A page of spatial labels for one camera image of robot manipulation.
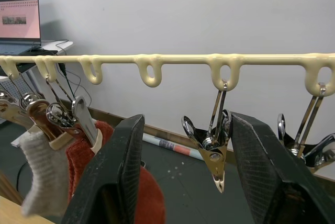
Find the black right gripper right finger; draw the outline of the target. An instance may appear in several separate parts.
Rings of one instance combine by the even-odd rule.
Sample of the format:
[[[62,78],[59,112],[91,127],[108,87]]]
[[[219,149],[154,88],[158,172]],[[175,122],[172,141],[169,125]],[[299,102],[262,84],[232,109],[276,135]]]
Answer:
[[[334,223],[334,201],[264,122],[232,112],[231,141],[255,223]]]

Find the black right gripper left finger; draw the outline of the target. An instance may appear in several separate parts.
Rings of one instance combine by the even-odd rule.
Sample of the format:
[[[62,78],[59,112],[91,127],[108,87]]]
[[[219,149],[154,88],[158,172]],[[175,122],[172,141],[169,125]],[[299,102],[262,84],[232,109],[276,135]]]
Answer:
[[[145,119],[122,120],[86,166],[62,223],[133,223]]]

